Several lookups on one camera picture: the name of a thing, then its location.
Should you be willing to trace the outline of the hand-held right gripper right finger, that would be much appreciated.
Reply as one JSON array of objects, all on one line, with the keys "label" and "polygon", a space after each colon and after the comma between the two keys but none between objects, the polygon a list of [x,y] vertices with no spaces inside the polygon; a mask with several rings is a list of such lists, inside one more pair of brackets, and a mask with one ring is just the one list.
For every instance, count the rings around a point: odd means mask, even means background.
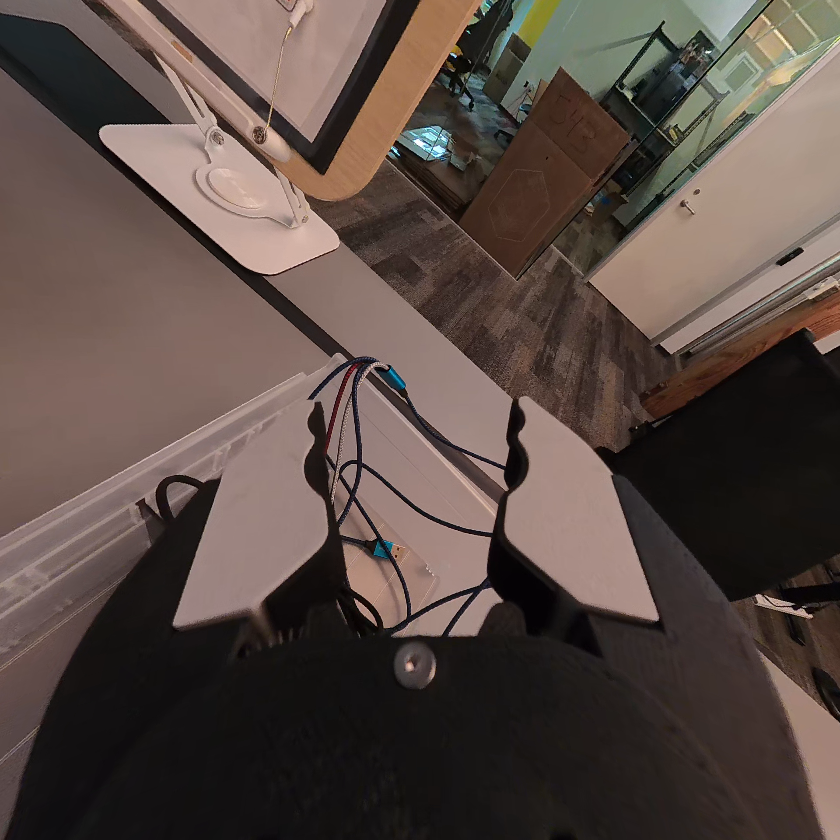
[{"label": "hand-held right gripper right finger", "polygon": [[528,397],[515,399],[487,575],[530,636],[568,640],[591,616],[656,627],[659,613],[612,471]]}]

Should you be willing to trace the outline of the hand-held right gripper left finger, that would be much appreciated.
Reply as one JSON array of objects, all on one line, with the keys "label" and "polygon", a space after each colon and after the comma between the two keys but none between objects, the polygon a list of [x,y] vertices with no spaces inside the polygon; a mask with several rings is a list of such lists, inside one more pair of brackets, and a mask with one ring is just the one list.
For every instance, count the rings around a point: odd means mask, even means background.
[{"label": "hand-held right gripper left finger", "polygon": [[325,434],[322,405],[304,398],[224,468],[174,629],[241,619],[260,633],[312,633],[319,623],[344,632]]}]

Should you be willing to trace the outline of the clear plastic bin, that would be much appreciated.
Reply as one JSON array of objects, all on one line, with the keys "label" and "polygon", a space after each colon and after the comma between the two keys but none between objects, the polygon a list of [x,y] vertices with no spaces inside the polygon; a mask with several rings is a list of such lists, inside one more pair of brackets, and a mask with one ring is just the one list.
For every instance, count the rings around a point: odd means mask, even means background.
[{"label": "clear plastic bin", "polygon": [[[2,667],[51,634],[79,639],[106,596],[151,546],[154,489],[173,474],[220,477],[228,462],[265,434],[289,404],[304,399],[334,367],[298,373],[136,465],[2,537]],[[360,388],[364,462],[426,512],[488,532],[497,504],[452,465],[367,381]],[[365,473],[360,504],[387,538],[408,547],[401,562],[413,609],[469,586],[478,575],[476,535],[417,514]]]}]

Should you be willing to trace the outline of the black office chair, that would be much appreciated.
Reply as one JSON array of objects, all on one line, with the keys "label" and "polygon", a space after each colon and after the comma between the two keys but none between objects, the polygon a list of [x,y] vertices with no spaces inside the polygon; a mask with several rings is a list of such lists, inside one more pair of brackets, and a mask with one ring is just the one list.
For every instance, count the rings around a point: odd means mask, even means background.
[{"label": "black office chair", "polygon": [[838,354],[803,329],[626,447],[595,450],[730,602],[784,602],[799,644],[796,621],[838,608]]},{"label": "black office chair", "polygon": [[486,65],[498,37],[512,21],[512,5],[512,1],[491,2],[475,23],[467,25],[440,69],[449,79],[449,96],[467,97],[469,112],[475,107],[475,98],[468,88],[469,78]]}]

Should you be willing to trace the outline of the white cabinet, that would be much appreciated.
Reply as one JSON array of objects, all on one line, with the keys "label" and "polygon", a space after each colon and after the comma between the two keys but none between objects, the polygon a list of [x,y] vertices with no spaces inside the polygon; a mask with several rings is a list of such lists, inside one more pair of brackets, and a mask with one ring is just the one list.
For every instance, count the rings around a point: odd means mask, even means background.
[{"label": "white cabinet", "polygon": [[678,187],[586,280],[669,340],[838,213],[838,45]]}]

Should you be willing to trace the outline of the brown cardboard box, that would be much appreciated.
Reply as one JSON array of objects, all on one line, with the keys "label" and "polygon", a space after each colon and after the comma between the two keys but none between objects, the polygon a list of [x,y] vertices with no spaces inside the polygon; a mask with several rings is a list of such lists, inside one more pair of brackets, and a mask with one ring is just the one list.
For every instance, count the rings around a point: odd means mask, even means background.
[{"label": "brown cardboard box", "polygon": [[583,209],[630,143],[621,124],[559,68],[459,225],[519,278]]}]

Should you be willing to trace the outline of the white tablet stand base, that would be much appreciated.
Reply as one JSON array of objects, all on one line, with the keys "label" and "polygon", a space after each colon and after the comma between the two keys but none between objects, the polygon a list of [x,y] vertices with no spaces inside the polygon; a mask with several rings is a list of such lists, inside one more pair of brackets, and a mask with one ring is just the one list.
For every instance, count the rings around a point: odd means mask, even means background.
[{"label": "white tablet stand base", "polygon": [[304,193],[259,163],[159,63],[192,122],[105,125],[99,137],[108,150],[247,270],[275,276],[336,250],[340,238]]}]

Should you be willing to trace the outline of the wood-edged display board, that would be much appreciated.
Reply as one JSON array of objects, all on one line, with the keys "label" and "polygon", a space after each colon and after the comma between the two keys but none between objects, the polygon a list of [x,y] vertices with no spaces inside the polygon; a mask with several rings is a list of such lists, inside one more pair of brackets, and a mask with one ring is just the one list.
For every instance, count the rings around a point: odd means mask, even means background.
[{"label": "wood-edged display board", "polygon": [[377,172],[478,3],[102,4],[250,149],[336,202]]}]

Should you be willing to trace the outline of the metal shelving rack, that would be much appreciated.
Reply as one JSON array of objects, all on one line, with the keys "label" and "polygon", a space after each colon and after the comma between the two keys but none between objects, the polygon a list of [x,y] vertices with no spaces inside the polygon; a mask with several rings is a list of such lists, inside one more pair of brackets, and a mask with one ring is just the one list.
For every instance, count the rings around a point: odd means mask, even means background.
[{"label": "metal shelving rack", "polygon": [[[600,104],[628,135],[632,149],[612,173],[612,181],[629,198],[693,133],[727,96],[707,74],[719,50],[702,31],[678,45],[665,33],[665,22],[641,35],[622,38],[599,48],[618,49],[643,42],[636,55],[602,95]],[[710,101],[685,128],[678,110],[696,89]]]}]

